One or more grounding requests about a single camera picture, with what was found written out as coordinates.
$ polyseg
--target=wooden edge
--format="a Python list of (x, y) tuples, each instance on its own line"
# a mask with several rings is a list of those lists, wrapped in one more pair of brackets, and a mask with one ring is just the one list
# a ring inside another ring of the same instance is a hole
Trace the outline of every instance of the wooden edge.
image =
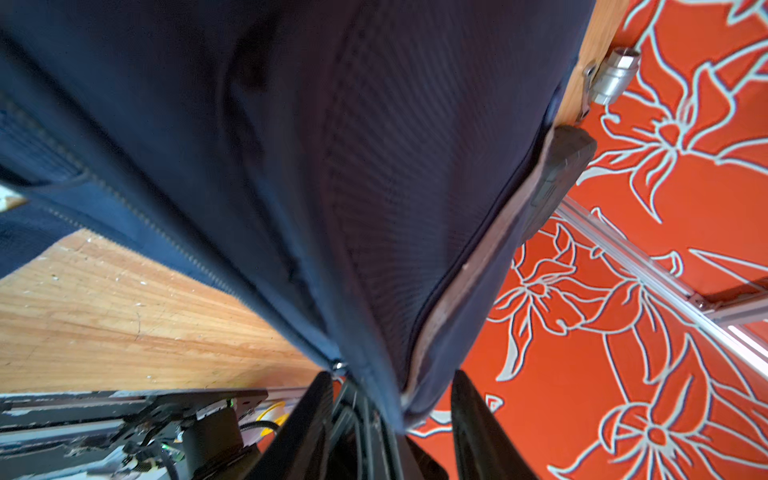
[(555, 125), (574, 124), (581, 111), (581, 94), (584, 90), (584, 67), (591, 62), (600, 63), (605, 57), (611, 40), (619, 29), (624, 15), (627, 13), (629, 0), (597, 0), (594, 5), (592, 17), (581, 43), (579, 59), (571, 73), (571, 80), (565, 89), (563, 101), (560, 104)]

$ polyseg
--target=orange floral wallpaper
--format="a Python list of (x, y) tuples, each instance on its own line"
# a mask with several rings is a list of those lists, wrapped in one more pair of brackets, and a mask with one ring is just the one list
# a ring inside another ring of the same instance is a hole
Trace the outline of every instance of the orange floral wallpaper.
[(765, 1), (643, 0), (614, 40), (636, 80), (583, 128), (598, 154), (571, 191), (713, 300), (768, 286)]
[[(462, 368), (542, 478), (768, 478), (768, 384), (557, 217)], [(455, 478), (450, 417), (412, 435)]]
[[(641, 69), (570, 195), (712, 300), (765, 290), (765, 2), (635, 1), (614, 43)], [(463, 368), (542, 478), (768, 478), (768, 383), (557, 216)], [(448, 396), (412, 435), (455, 478)]]

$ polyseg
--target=black plastic part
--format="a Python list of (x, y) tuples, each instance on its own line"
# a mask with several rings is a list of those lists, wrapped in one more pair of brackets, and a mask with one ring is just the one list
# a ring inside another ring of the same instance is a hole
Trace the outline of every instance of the black plastic part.
[(461, 480), (538, 478), (461, 370), (453, 376), (451, 417), (456, 466)]
[(332, 404), (331, 375), (320, 372), (247, 478), (323, 480)]
[(182, 437), (187, 465), (194, 476), (222, 464), (243, 448), (243, 437), (232, 409), (222, 409), (198, 420)]
[[(414, 447), (421, 453), (418, 458)], [(423, 468), (429, 462), (443, 476), (434, 468)], [(348, 378), (333, 406), (327, 478), (443, 480), (448, 476), (434, 459), (396, 433), (354, 380)]]
[(528, 219), (523, 240), (530, 239), (544, 226), (597, 149), (597, 141), (586, 131), (570, 125), (555, 128), (541, 182), (531, 198), (534, 213)]

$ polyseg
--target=black cable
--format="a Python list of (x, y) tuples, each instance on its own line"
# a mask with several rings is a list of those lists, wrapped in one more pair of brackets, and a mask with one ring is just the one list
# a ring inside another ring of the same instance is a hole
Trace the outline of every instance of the black cable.
[(163, 449), (163, 445), (159, 442), (155, 442), (152, 445), (156, 445), (154, 447), (154, 453), (160, 457), (160, 461), (163, 462), (165, 471), (168, 472), (168, 478), (170, 478), (170, 480), (179, 480), (179, 472), (176, 470), (174, 460), (170, 457), (168, 452)]
[(162, 432), (165, 427), (168, 426), (170, 423), (169, 419), (165, 419), (162, 422), (158, 423), (154, 427), (150, 429), (149, 432), (147, 432), (146, 436), (144, 437), (144, 441), (141, 443), (142, 447), (146, 447), (149, 445), (149, 441), (152, 440), (152, 438), (157, 435), (158, 433)]
[(240, 431), (245, 432), (251, 429), (272, 429), (275, 433), (280, 429), (280, 425), (270, 420), (256, 420), (255, 422), (244, 423), (240, 426)]

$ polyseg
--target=navy blue bag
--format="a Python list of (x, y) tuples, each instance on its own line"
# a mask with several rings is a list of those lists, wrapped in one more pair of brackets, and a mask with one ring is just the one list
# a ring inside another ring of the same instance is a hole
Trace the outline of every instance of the navy blue bag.
[(4, 2), (0, 180), (231, 293), (402, 431), (523, 241), (593, 2)]

